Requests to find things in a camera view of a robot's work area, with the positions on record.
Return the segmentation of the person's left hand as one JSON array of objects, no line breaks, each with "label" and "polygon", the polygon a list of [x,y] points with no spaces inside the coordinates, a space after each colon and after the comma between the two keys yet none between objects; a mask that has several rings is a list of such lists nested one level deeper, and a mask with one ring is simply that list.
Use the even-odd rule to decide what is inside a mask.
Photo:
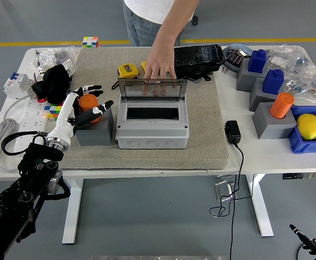
[{"label": "person's left hand", "polygon": [[146,72],[143,77],[144,87],[142,93],[147,94],[148,84],[154,83],[157,79],[176,79],[174,68],[174,47],[161,49],[151,47],[146,60]]}]

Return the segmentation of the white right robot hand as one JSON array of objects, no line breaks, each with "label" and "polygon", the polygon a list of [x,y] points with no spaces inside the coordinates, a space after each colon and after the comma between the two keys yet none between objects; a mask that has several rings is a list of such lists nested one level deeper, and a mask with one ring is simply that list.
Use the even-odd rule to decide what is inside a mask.
[{"label": "white right robot hand", "polygon": [[308,238],[299,229],[297,229],[293,224],[290,224],[289,227],[302,241],[304,247],[310,251],[311,255],[316,255],[316,239]]}]

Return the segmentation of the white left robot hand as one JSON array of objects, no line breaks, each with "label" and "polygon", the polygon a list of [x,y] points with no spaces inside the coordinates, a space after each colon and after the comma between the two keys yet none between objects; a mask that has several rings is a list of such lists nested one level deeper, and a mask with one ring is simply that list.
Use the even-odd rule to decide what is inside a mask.
[{"label": "white left robot hand", "polygon": [[61,151],[67,150],[71,138],[80,127],[100,118],[114,104],[112,100],[108,100],[85,112],[79,112],[81,108],[78,105],[79,99],[87,94],[99,96],[102,93],[100,85],[86,85],[70,92],[57,117],[56,127],[47,135],[45,145]]}]

